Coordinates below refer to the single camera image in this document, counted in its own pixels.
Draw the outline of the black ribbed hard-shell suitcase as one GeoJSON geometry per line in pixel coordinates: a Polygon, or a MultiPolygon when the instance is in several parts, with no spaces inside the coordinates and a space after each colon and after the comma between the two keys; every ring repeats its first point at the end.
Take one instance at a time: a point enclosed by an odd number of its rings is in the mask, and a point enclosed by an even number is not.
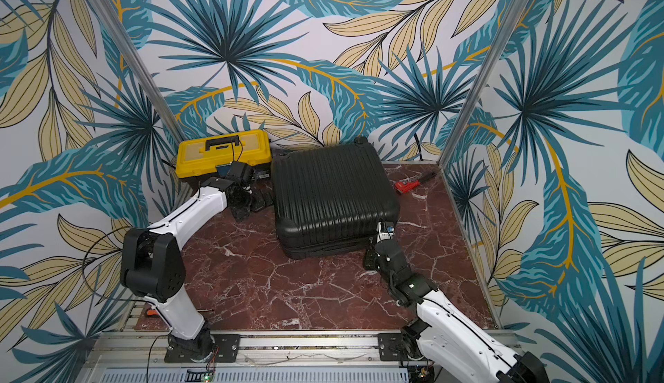
{"type": "Polygon", "coordinates": [[[271,164],[275,230],[291,259],[366,249],[378,225],[396,225],[400,204],[366,137],[292,152],[271,164]]]}

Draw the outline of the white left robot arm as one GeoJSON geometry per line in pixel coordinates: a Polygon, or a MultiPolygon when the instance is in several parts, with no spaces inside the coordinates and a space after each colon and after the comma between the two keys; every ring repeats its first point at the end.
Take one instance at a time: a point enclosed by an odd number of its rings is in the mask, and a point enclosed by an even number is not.
{"type": "Polygon", "coordinates": [[[151,304],[169,327],[169,346],[183,350],[192,361],[211,357],[215,343],[209,322],[184,287],[184,246],[227,209],[241,221],[272,204],[270,193],[253,190],[250,182],[213,176],[162,220],[147,228],[132,227],[124,235],[120,283],[151,304]]]}

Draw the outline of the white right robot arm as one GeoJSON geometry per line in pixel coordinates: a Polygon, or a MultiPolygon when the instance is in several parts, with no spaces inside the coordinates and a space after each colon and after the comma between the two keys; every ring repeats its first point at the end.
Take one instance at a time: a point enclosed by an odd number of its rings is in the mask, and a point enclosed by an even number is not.
{"type": "Polygon", "coordinates": [[[518,354],[478,327],[415,272],[394,237],[379,236],[370,253],[388,294],[416,319],[401,329],[406,353],[423,357],[461,382],[548,382],[543,362],[518,354]]]}

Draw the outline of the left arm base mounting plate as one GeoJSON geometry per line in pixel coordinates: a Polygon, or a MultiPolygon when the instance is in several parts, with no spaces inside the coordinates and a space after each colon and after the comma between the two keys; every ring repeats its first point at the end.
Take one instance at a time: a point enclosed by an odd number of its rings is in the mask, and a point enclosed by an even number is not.
{"type": "Polygon", "coordinates": [[[239,334],[202,334],[194,340],[168,337],[166,363],[234,363],[240,348],[239,334]]]}

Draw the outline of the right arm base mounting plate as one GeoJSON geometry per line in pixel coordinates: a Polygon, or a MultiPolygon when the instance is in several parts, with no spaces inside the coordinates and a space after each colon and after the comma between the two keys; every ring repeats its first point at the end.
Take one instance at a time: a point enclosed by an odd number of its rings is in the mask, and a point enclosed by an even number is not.
{"type": "Polygon", "coordinates": [[[402,333],[379,333],[378,350],[382,362],[410,362],[422,359],[416,341],[402,333]]]}

